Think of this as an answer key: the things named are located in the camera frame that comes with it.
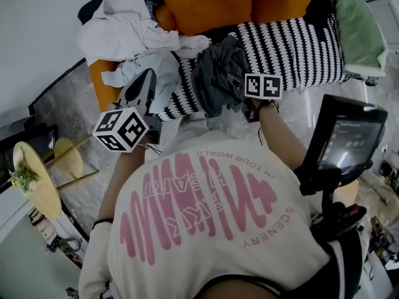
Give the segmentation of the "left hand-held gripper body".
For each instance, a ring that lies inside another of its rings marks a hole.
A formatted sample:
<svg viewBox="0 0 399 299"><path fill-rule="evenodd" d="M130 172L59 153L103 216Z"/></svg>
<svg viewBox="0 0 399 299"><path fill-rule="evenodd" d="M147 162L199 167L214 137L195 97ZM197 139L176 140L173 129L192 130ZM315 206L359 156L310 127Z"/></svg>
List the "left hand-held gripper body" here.
<svg viewBox="0 0 399 299"><path fill-rule="evenodd" d="M158 144L161 128L161 120L148 113L145 105L110 105L101 113L92 135L109 151L131 153L144 137Z"/></svg>

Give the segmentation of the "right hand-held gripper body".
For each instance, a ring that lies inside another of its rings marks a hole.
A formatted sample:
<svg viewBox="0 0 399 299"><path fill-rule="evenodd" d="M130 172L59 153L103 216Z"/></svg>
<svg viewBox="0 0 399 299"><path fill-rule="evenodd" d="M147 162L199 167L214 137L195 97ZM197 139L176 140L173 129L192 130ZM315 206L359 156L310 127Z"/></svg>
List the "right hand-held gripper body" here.
<svg viewBox="0 0 399 299"><path fill-rule="evenodd" d="M252 99L268 103L276 103L282 99L282 77L279 75L245 74L244 78L241 78L228 73L227 78L243 97L241 111L248 123L259 121Z"/></svg>

